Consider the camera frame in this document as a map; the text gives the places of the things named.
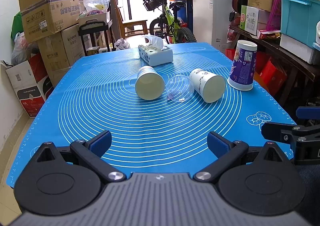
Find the purple cup label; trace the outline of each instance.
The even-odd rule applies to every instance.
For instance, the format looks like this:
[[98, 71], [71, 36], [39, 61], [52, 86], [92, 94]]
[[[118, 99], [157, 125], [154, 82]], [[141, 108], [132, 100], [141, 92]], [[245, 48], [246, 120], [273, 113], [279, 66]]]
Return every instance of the purple cup label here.
[[253, 83], [256, 67], [257, 51], [236, 48], [235, 57], [230, 71], [230, 79], [242, 85]]

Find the bicycle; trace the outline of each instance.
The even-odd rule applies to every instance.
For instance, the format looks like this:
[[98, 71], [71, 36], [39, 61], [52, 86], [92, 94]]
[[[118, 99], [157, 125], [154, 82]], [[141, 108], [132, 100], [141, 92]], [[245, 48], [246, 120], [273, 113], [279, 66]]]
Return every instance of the bicycle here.
[[[185, 7], [184, 2], [176, 1], [168, 7], [167, 0], [143, 0], [143, 5], [147, 11], [154, 11], [162, 5], [162, 14], [150, 23], [149, 29], [151, 35], [162, 39], [165, 38], [167, 43], [197, 42], [192, 31], [178, 20], [178, 11], [182, 7]], [[169, 42], [167, 37], [171, 37], [172, 42]]]

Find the paper cup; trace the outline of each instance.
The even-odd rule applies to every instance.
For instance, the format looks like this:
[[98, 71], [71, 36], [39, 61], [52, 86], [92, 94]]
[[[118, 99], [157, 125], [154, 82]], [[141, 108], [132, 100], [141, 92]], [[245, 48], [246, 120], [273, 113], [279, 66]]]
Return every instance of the paper cup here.
[[222, 97], [226, 88], [226, 80], [223, 76], [202, 69], [193, 70], [189, 78], [206, 103], [217, 101]]
[[152, 67], [144, 66], [138, 72], [135, 90], [139, 98], [156, 99], [164, 91], [164, 80]]
[[256, 66], [257, 45], [251, 41], [238, 41], [228, 84], [241, 91], [253, 88], [253, 76]]

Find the gray ribbed panel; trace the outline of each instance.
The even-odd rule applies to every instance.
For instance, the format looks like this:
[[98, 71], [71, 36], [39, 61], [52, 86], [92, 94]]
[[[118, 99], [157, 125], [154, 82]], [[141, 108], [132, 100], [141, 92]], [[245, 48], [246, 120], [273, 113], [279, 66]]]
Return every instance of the gray ribbed panel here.
[[66, 216], [25, 213], [11, 226], [307, 226], [297, 213], [259, 217], [236, 210], [187, 173], [134, 173], [109, 184], [89, 207]]

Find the teal storage box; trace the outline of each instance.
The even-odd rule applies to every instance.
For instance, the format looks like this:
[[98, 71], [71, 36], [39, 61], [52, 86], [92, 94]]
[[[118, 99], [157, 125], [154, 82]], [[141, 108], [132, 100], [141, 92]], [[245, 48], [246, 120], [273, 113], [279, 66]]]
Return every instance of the teal storage box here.
[[281, 0], [281, 33], [313, 48], [320, 21], [319, 0]]

